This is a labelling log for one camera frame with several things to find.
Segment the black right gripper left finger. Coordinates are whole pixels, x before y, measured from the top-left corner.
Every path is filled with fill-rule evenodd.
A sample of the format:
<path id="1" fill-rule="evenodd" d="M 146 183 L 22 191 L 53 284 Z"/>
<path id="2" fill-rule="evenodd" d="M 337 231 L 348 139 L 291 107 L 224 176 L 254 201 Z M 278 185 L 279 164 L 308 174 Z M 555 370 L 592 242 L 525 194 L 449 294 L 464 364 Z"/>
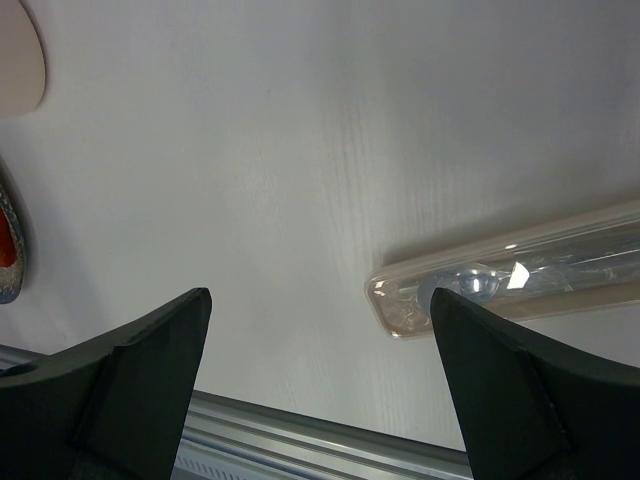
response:
<path id="1" fill-rule="evenodd" d="M 1 372 L 4 479 L 168 479 L 212 299 L 194 288 L 126 325 Z"/>

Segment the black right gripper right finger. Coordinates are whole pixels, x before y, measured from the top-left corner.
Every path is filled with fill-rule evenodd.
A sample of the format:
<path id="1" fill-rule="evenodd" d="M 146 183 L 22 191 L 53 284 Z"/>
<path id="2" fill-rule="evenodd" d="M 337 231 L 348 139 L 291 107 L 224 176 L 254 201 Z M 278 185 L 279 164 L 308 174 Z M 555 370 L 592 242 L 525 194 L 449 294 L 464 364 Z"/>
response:
<path id="1" fill-rule="evenodd" d="M 636 479 L 639 370 L 448 289 L 430 316 L 476 479 Z"/>

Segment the round steel bowl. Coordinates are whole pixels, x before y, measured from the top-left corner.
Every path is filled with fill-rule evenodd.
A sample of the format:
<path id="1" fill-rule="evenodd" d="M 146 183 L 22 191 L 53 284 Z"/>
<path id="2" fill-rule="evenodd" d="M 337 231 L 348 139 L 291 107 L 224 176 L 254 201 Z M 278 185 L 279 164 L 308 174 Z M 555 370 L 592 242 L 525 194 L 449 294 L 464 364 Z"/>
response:
<path id="1" fill-rule="evenodd" d="M 46 88 L 46 63 L 40 38 L 20 1 L 1 1 L 1 118 L 28 114 Z"/>

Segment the clear cutlery case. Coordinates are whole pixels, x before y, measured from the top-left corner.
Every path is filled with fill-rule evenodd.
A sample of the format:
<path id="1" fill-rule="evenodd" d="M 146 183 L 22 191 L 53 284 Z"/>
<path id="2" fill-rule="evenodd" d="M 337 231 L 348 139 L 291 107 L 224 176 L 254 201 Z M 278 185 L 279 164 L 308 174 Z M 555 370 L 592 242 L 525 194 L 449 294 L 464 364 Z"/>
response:
<path id="1" fill-rule="evenodd" d="M 384 331 L 433 330 L 438 288 L 515 322 L 639 300 L 639 203 L 631 201 L 374 271 L 365 294 Z"/>

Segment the red sausage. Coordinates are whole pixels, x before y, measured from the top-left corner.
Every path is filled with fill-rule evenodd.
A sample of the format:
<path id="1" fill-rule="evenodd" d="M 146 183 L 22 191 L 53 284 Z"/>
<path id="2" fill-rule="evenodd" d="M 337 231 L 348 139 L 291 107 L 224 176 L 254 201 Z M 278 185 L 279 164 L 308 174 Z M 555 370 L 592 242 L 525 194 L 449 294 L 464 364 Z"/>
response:
<path id="1" fill-rule="evenodd" d="M 0 267 L 9 268 L 17 259 L 17 249 L 13 240 L 9 221 L 4 214 L 0 214 Z"/>

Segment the grey speckled plate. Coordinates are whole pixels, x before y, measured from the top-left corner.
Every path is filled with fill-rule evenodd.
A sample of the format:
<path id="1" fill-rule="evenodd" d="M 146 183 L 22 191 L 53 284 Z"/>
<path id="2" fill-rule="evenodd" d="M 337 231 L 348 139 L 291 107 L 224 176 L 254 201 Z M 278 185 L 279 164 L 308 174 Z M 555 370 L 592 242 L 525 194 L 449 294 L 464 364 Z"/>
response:
<path id="1" fill-rule="evenodd" d="M 27 271 L 27 241 L 11 177 L 1 161 L 1 304 L 14 302 Z"/>

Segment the aluminium rail frame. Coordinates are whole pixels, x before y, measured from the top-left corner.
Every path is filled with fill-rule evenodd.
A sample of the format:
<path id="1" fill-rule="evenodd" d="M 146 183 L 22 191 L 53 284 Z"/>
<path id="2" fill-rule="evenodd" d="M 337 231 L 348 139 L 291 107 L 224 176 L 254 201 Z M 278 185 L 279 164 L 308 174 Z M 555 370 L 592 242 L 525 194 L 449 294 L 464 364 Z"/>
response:
<path id="1" fill-rule="evenodd" d="M 1 352 L 2 370 L 47 355 Z M 204 479 L 468 479 L 459 451 L 193 389 L 173 469 Z"/>

